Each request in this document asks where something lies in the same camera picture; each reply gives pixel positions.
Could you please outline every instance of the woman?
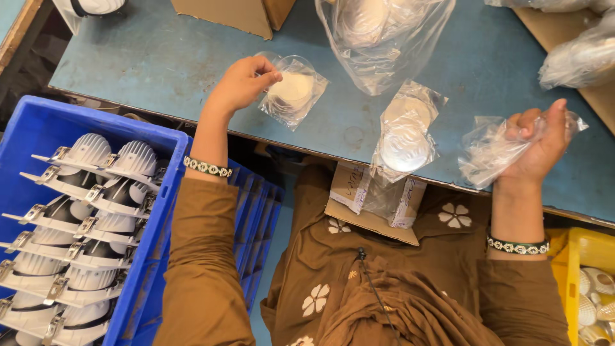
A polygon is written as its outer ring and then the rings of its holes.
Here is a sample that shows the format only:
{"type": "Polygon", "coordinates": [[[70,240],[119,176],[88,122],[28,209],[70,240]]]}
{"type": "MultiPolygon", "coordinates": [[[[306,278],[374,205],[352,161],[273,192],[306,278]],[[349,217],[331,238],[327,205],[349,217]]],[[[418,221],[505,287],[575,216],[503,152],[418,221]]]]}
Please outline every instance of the woman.
{"type": "MultiPolygon", "coordinates": [[[[190,157],[225,167],[233,113],[281,80],[263,57],[233,64],[203,108],[190,157]]],[[[546,255],[485,245],[490,217],[496,241],[545,245],[541,185],[569,142],[565,110],[563,99],[549,108],[546,135],[498,178],[493,199],[430,186],[413,226],[420,246],[326,216],[331,172],[306,168],[261,302],[273,346],[569,345],[546,255]]],[[[529,137],[540,114],[509,121],[529,137]]],[[[232,254],[236,196],[225,178],[186,170],[155,345],[255,343],[232,254]]]]}

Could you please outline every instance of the cardboard box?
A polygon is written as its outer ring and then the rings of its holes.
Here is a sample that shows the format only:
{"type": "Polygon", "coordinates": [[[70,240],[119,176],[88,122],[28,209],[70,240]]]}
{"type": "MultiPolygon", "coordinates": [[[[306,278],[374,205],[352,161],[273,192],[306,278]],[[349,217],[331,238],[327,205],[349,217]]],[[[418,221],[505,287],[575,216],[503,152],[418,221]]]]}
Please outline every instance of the cardboard box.
{"type": "Polygon", "coordinates": [[[273,38],[295,0],[171,0],[175,12],[273,38]]]}
{"type": "MultiPolygon", "coordinates": [[[[371,212],[360,212],[370,183],[369,167],[338,163],[325,214],[404,243],[418,246],[412,228],[392,227],[389,221],[371,212]]],[[[395,213],[394,224],[412,223],[423,199],[426,184],[408,179],[404,184],[403,202],[395,213]]]]}
{"type": "MultiPolygon", "coordinates": [[[[586,23],[600,18],[588,9],[568,13],[545,13],[526,8],[514,11],[547,52],[561,43],[577,38],[588,29],[586,23]]],[[[615,134],[615,81],[578,90],[606,127],[615,134]]]]}

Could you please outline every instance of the white flower print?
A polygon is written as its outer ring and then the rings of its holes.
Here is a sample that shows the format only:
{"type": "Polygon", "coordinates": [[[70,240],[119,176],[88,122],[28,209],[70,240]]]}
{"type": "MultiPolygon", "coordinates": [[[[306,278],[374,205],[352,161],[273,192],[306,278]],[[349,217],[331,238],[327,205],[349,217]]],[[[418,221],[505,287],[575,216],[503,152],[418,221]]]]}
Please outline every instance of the white flower print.
{"type": "Polygon", "coordinates": [[[314,346],[314,339],[309,336],[300,337],[296,342],[288,346],[314,346]]]}
{"type": "Polygon", "coordinates": [[[327,298],[325,298],[329,294],[329,285],[322,286],[321,284],[314,287],[309,297],[305,298],[303,301],[303,317],[309,316],[316,312],[321,312],[322,308],[325,307],[327,303],[327,298]]]}
{"type": "Polygon", "coordinates": [[[438,218],[442,222],[448,222],[449,227],[461,228],[461,225],[464,225],[465,227],[470,227],[470,225],[472,225],[472,219],[465,216],[470,211],[467,210],[467,208],[462,204],[455,207],[453,203],[446,203],[442,206],[442,210],[445,212],[439,213],[438,218]]]}
{"type": "Polygon", "coordinates": [[[339,232],[350,232],[350,227],[346,226],[346,223],[342,220],[334,219],[332,217],[329,218],[329,233],[335,234],[339,232]]]}

